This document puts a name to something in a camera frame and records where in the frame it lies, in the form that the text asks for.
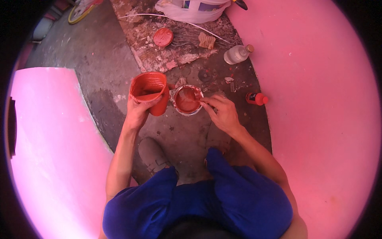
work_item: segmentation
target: gray slipper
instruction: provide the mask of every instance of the gray slipper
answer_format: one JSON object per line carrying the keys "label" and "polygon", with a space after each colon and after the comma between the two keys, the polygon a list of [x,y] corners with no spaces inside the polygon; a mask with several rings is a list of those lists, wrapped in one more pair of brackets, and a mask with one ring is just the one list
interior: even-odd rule
{"label": "gray slipper", "polygon": [[153,172],[158,172],[167,165],[172,166],[160,145],[153,138],[144,138],[139,143],[138,153],[142,161]]}

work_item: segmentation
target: paint chip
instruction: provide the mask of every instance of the paint chip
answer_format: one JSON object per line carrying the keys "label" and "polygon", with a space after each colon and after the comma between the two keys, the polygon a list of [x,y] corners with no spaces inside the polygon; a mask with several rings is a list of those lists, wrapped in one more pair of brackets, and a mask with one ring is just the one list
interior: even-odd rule
{"label": "paint chip", "polygon": [[119,94],[119,95],[113,96],[113,100],[115,103],[118,103],[123,99],[126,99],[126,95],[124,95],[124,94],[123,95]]}

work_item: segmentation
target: bucket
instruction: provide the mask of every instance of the bucket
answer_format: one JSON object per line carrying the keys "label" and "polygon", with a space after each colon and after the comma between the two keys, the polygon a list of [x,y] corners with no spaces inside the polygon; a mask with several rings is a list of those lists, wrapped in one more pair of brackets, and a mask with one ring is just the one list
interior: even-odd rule
{"label": "bucket", "polygon": [[164,114],[169,99],[170,90],[165,74],[160,72],[145,72],[136,76],[131,82],[130,95],[139,103],[162,99],[149,109],[150,114],[160,116]]}
{"label": "bucket", "polygon": [[175,90],[173,104],[176,111],[181,115],[195,115],[202,106],[199,100],[203,98],[203,92],[194,85],[183,85]]}

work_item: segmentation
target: glass bottle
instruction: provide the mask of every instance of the glass bottle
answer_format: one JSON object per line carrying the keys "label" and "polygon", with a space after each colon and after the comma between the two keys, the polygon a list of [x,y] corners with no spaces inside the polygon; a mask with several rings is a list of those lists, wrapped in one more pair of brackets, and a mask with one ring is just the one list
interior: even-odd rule
{"label": "glass bottle", "polygon": [[230,65],[245,61],[249,54],[254,51],[252,45],[237,45],[224,53],[224,60]]}

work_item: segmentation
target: pink panel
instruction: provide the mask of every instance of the pink panel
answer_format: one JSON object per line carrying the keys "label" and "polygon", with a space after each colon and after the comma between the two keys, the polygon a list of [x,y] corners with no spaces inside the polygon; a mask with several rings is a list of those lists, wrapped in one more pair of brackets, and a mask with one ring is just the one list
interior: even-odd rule
{"label": "pink panel", "polygon": [[15,73],[16,156],[21,201],[43,238],[97,238],[113,156],[99,134],[74,70]]}
{"label": "pink panel", "polygon": [[380,105],[368,57],[329,0],[246,3],[248,11],[233,5],[227,14],[243,43],[255,47],[274,156],[309,238],[345,238],[379,160]]}

